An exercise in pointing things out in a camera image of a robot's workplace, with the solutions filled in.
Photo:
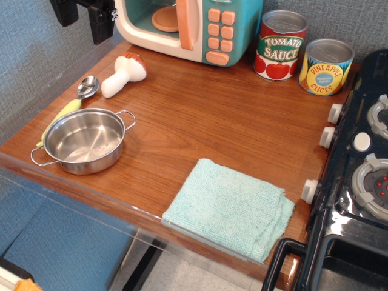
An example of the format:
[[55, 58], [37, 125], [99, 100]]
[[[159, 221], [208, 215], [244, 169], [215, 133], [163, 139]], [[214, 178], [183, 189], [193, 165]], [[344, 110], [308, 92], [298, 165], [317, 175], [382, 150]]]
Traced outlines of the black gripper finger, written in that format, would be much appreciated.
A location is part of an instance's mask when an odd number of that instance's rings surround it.
[[91, 1], [87, 5], [94, 45], [100, 45], [113, 36], [118, 12], [114, 0]]
[[79, 19], [76, 0], [50, 0], [50, 3], [63, 27], [70, 26]]

